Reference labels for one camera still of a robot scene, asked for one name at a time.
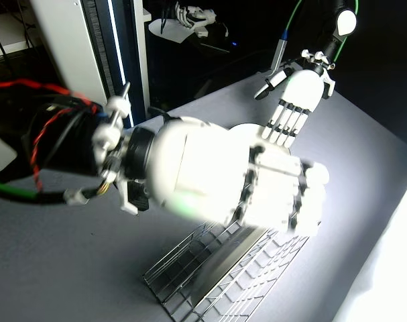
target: gray table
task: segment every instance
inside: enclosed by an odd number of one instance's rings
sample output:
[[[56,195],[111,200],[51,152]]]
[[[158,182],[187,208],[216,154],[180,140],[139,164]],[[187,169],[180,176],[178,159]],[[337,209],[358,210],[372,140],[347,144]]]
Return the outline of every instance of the gray table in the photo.
[[[253,76],[173,115],[265,124],[279,92],[254,101],[262,83]],[[407,187],[407,145],[337,93],[321,102],[292,152],[330,171],[323,223],[252,321],[330,321]],[[42,180],[48,189],[95,183],[54,172]],[[169,321],[141,274],[199,222],[153,205],[133,217],[117,199],[109,191],[86,207],[0,201],[0,322]]]

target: dark background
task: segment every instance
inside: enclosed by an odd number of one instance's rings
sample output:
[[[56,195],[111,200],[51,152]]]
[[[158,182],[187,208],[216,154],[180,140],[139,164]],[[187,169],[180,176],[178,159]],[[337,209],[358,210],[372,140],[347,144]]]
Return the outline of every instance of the dark background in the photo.
[[[214,9],[237,42],[230,54],[203,54],[194,36],[182,44],[147,34],[152,105],[171,109],[267,70],[295,1],[188,1]],[[313,49],[321,31],[318,0],[304,0],[290,27],[284,58]],[[163,1],[144,1],[159,17]],[[350,8],[354,1],[349,0]],[[407,1],[361,0],[358,26],[331,72],[336,90],[407,143]]]

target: dish rack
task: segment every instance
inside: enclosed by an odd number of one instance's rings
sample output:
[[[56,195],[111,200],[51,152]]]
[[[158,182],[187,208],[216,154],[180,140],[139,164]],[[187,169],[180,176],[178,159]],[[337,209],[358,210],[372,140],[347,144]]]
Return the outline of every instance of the dish rack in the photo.
[[[204,223],[144,274],[146,284],[173,321],[247,321],[308,239],[267,230],[193,307],[190,294],[199,268],[240,228],[238,222],[228,227]]]

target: blue cable tip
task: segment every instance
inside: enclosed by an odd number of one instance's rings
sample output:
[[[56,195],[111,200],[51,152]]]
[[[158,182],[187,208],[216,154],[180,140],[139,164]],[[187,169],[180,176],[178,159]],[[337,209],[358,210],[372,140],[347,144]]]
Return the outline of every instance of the blue cable tip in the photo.
[[[282,40],[288,39],[288,30],[287,29],[285,29],[284,32],[282,33],[281,39]]]

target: light strip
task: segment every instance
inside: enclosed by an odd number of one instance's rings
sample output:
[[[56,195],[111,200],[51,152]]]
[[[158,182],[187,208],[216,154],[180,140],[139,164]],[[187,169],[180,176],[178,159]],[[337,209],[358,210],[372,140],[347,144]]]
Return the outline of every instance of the light strip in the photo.
[[[120,44],[118,41],[117,25],[115,23],[114,9],[112,6],[112,0],[108,0],[109,17],[111,18],[112,32],[114,34],[115,51],[117,52],[118,65],[120,67],[121,81],[125,84],[123,59],[121,57]],[[129,94],[125,96],[125,99],[129,100]],[[131,116],[131,110],[129,111],[130,126],[133,126],[133,117]]]

